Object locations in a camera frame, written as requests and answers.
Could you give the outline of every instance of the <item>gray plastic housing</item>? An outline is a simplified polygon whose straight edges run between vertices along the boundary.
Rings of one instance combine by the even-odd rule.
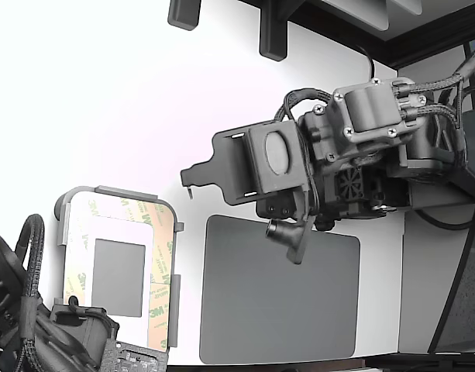
[[[175,265],[175,250],[177,245],[177,233],[184,231],[184,223],[178,222],[177,214],[170,204],[158,198],[157,195],[144,194],[142,192],[122,190],[120,188],[110,188],[108,186],[79,186],[61,195],[55,206],[54,216],[58,220],[57,245],[65,247],[67,245],[68,224],[70,221],[71,200],[79,192],[89,191],[97,194],[111,195],[120,198],[129,198],[140,202],[152,202],[162,204],[170,209],[174,215],[174,245],[172,248],[172,274],[170,280],[170,311],[168,315],[168,347],[177,347],[178,343],[178,315],[181,296],[181,276],[173,274]]]

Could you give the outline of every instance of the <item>black mount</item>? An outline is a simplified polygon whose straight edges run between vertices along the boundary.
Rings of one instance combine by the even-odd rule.
[[[280,61],[287,57],[287,21],[306,0],[263,0],[260,54]],[[170,0],[168,23],[191,31],[199,24],[201,0]]]

